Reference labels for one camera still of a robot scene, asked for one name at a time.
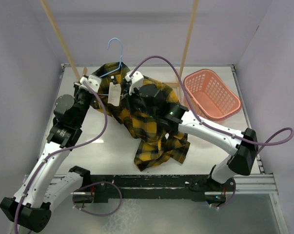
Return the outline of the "yellow black plaid shirt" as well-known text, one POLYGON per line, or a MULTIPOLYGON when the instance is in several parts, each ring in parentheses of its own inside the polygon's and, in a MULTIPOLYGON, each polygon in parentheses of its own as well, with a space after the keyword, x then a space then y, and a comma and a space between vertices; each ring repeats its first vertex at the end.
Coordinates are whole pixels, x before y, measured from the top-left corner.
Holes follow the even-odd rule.
POLYGON ((124 88, 123 78, 130 69, 123 63, 122 69, 102 78, 98 93, 107 114, 112 116, 119 124, 124 125, 133 138, 139 138, 140 144, 136 151, 134 164, 140 171, 156 167, 169 159, 183 163, 190 148, 188 135, 185 133, 172 134, 161 128, 150 116, 141 112, 130 114, 124 104, 114 106, 108 104, 105 96, 114 76, 116 82, 124 88))

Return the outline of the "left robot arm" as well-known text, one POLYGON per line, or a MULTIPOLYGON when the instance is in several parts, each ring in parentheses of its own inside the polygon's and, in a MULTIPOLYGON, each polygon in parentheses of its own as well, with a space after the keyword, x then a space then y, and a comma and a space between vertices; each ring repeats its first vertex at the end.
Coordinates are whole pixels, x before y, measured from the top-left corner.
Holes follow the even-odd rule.
POLYGON ((101 132, 94 138, 78 144, 82 134, 82 124, 92 99, 100 101, 98 90, 100 81, 81 80, 74 96, 62 95, 57 99, 55 122, 47 137, 41 156, 13 197, 4 197, 0 208, 14 224, 14 233, 26 228, 29 233, 41 232, 49 222, 52 212, 75 190, 86 191, 91 186, 90 172, 74 167, 60 182, 51 182, 69 154, 100 138, 107 128, 104 120, 101 132))

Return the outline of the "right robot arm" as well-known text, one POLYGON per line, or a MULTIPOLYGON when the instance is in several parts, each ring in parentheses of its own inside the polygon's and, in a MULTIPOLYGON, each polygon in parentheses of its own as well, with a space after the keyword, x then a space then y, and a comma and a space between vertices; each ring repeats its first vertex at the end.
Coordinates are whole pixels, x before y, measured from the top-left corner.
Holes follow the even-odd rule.
POLYGON ((196 136, 228 153, 210 171, 207 183, 211 190, 220 190, 235 175, 250 175, 258 153, 254 130, 228 129, 202 117, 197 118, 193 111, 179 103, 167 101, 166 97, 164 91, 154 84, 147 84, 139 88, 130 87, 125 93, 125 103, 130 113, 146 114, 169 133, 196 136))

